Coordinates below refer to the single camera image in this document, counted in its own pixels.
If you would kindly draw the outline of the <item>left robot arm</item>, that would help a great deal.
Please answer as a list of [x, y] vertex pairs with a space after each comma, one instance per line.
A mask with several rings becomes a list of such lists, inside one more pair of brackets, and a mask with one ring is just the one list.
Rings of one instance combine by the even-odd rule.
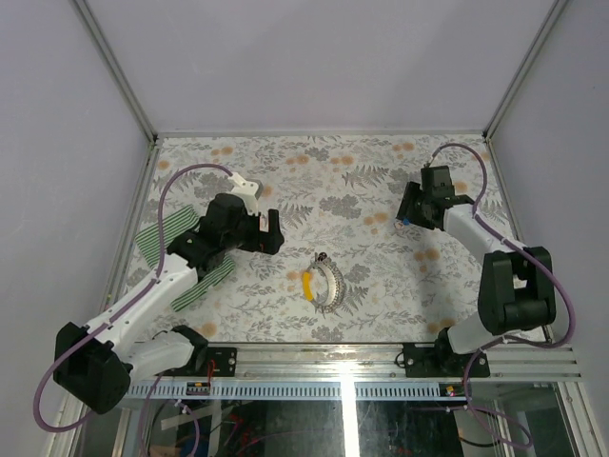
[[53, 381], [97, 414], [116, 407], [129, 388], [156, 374], [198, 375], [206, 370], [208, 341], [179, 325], [141, 343], [138, 338], [174, 300], [202, 284], [229, 252], [274, 255], [285, 241], [280, 212], [249, 213], [243, 197], [219, 193], [194, 228], [179, 234], [163, 259], [130, 293], [83, 326], [57, 333]]

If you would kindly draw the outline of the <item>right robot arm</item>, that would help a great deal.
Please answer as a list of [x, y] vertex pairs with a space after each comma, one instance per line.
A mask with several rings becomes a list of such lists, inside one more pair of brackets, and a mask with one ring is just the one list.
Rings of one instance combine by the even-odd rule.
[[407, 183], [397, 218], [416, 227], [440, 230], [459, 241], [481, 264], [477, 311], [445, 328], [434, 351], [436, 369], [455, 375], [468, 353], [503, 336], [529, 331], [556, 319], [554, 285], [546, 276], [551, 256], [492, 233], [474, 213], [474, 200], [455, 191], [447, 166], [421, 169], [421, 181]]

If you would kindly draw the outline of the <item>yellow key tag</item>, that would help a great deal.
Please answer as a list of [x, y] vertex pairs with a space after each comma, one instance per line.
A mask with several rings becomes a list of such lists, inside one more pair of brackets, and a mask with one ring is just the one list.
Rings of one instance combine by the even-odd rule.
[[312, 302], [314, 300], [314, 295], [311, 288], [311, 271], [306, 270], [302, 275], [302, 284], [303, 284], [303, 292], [304, 297], [307, 301]]

